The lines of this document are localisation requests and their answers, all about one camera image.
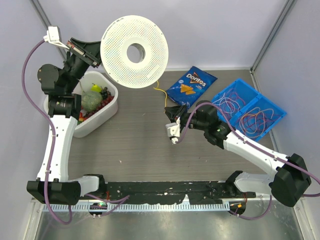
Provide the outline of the translucent white spool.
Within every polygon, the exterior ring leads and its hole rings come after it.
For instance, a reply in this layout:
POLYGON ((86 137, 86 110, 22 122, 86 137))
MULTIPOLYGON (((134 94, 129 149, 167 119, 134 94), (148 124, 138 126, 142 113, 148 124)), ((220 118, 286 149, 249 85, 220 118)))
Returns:
POLYGON ((151 20, 127 15, 111 23, 101 38, 100 55, 106 75, 121 86, 140 89, 163 75, 169 47, 151 20))

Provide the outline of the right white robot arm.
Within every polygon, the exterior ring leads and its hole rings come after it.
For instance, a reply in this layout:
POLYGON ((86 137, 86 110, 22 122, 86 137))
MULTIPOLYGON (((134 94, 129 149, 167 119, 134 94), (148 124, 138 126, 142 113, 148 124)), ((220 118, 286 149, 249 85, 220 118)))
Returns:
POLYGON ((192 112, 188 112, 185 105, 165 107, 164 112, 170 120, 165 126, 167 136, 173 144, 178 144, 187 129, 203 131, 210 144, 235 153, 263 170, 263 174, 235 172, 225 186, 230 197, 255 192, 273 196, 283 205, 294 207, 312 183, 304 159, 295 153, 287 156, 249 139, 221 121, 217 111, 208 101, 200 101, 192 112))

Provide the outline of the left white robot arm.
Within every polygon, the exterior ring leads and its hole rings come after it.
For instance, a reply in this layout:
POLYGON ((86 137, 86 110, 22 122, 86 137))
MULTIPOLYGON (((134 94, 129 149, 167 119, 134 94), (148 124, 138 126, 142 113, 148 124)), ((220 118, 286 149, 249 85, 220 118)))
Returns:
POLYGON ((80 112, 81 96, 74 93, 89 67, 98 67, 102 60, 99 41, 84 42, 71 38, 67 44, 63 67, 44 64, 37 71, 41 90, 48 97, 48 111, 40 113, 49 123, 45 157, 35 180, 26 190, 39 202, 74 206, 87 194, 100 200, 107 192, 101 174, 86 174, 69 180, 68 160, 80 112))

